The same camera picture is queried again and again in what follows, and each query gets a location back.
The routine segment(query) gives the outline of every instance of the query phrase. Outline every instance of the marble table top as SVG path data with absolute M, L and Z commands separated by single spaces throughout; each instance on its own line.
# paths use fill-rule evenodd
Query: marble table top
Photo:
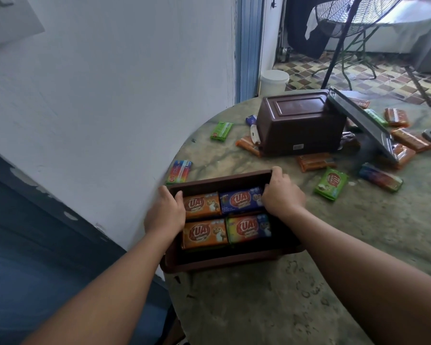
M 292 156 L 258 158 L 235 146 L 249 132 L 245 118 L 258 112 L 260 102 L 250 99 L 219 113 L 187 139 L 176 159 L 193 162 L 188 181 L 281 166 L 305 192 L 313 214 L 431 275 L 431 150 L 397 172 L 404 184 L 395 194 L 358 179 L 362 151 L 353 156 L 336 153 L 338 169 L 349 175 L 350 183 L 332 203 L 312 193 L 323 170 L 302 173 Z M 431 128 L 427 106 L 371 99 L 370 108 L 378 113 L 388 107 L 406 110 L 413 129 Z M 210 139 L 219 121 L 234 123 L 224 143 Z M 307 252 L 166 275 L 166 284 L 192 345 L 371 344 Z

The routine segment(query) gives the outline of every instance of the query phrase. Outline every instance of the hand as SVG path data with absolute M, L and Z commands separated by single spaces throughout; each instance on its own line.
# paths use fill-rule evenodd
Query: hand
M 145 232 L 159 230 L 174 239 L 185 224 L 185 207 L 182 191 L 173 198 L 166 186 L 158 188 L 158 198 L 144 219 Z
M 273 167 L 270 184 L 265 185 L 262 202 L 265 209 L 283 220 L 296 209 L 305 208 L 305 194 L 295 185 L 281 167 Z

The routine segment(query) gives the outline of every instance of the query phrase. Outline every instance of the brown plastic box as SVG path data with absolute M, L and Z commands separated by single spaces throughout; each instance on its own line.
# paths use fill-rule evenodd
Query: brown plastic box
M 270 182 L 272 171 L 258 171 L 229 177 L 199 180 L 172 185 L 169 191 L 174 196 L 182 190 L 184 196 L 207 194 L 218 191 L 250 189 Z M 224 267 L 259 260 L 277 259 L 281 255 L 303 251 L 299 239 L 278 218 L 268 215 L 272 237 L 244 242 L 233 246 L 214 248 L 201 252 L 185 252 L 181 249 L 181 235 L 177 235 L 161 259 L 161 269 L 168 274 Z
M 328 94 L 320 90 L 263 98 L 257 114 L 260 152 L 280 156 L 337 151 L 346 116 Z

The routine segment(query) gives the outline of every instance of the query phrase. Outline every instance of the gray lid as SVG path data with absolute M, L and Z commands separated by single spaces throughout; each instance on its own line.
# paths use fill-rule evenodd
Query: gray lid
M 379 149 L 389 160 L 397 162 L 396 154 L 393 151 L 394 140 L 383 126 L 335 88 L 329 89 L 328 99 L 338 111 L 346 115 L 362 129 L 377 144 Z

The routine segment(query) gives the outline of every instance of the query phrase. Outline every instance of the checkered floor tile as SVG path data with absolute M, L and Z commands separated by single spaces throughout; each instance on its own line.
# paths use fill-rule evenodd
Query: checkered floor tile
M 319 89 L 326 74 L 333 52 L 324 52 L 319 60 L 301 54 L 291 54 L 287 63 L 277 63 L 274 69 L 286 71 L 290 80 L 289 90 Z M 365 65 L 356 64 L 345 68 L 345 74 L 351 81 L 354 91 L 366 94 L 377 94 L 400 99 L 412 104 L 427 105 L 418 92 L 404 66 L 408 65 L 403 58 L 390 54 L 370 54 L 370 61 L 376 66 L 374 78 L 372 71 Z M 431 75 L 414 72 L 420 85 L 431 99 Z M 348 82 L 341 72 L 341 64 L 337 63 L 329 79 L 329 86 L 349 90 Z

